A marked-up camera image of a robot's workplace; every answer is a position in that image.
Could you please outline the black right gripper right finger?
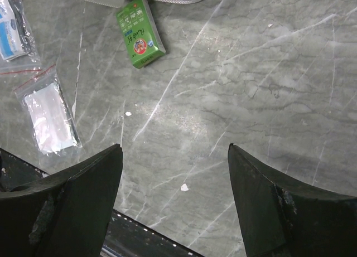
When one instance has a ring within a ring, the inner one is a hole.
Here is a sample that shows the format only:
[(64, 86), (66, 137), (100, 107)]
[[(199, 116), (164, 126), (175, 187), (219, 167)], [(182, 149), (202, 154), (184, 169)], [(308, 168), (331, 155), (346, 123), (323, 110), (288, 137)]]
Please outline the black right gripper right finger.
[(308, 185), (231, 144), (228, 165), (247, 256), (355, 256), (356, 198)]

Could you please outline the small green medicine box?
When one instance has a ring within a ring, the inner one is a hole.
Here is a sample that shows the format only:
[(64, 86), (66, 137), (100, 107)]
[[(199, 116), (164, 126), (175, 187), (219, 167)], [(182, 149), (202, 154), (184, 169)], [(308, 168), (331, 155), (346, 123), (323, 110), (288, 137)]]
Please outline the small green medicine box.
[(116, 14), (132, 65), (140, 69), (166, 54), (147, 0), (133, 0)]

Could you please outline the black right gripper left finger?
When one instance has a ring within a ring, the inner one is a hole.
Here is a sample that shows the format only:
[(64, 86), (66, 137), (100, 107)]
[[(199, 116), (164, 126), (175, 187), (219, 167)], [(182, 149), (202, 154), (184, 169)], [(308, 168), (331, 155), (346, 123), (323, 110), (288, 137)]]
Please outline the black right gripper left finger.
[(114, 144), (1, 193), (2, 256), (99, 256), (123, 170)]

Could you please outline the small gauze zip bag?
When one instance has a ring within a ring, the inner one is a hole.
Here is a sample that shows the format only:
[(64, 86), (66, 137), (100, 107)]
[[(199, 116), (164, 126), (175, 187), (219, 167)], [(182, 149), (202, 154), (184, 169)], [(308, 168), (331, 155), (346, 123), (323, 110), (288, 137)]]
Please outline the small gauze zip bag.
[(31, 120), (33, 138), (41, 154), (60, 156), (82, 147), (56, 65), (17, 87), (15, 96)]

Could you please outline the blue packets plastic bag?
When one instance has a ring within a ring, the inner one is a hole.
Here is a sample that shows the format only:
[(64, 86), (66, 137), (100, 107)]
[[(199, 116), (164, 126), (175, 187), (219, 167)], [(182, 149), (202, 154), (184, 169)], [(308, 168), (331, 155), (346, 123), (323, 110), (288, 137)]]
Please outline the blue packets plastic bag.
[(1, 0), (1, 75), (41, 70), (22, 0)]

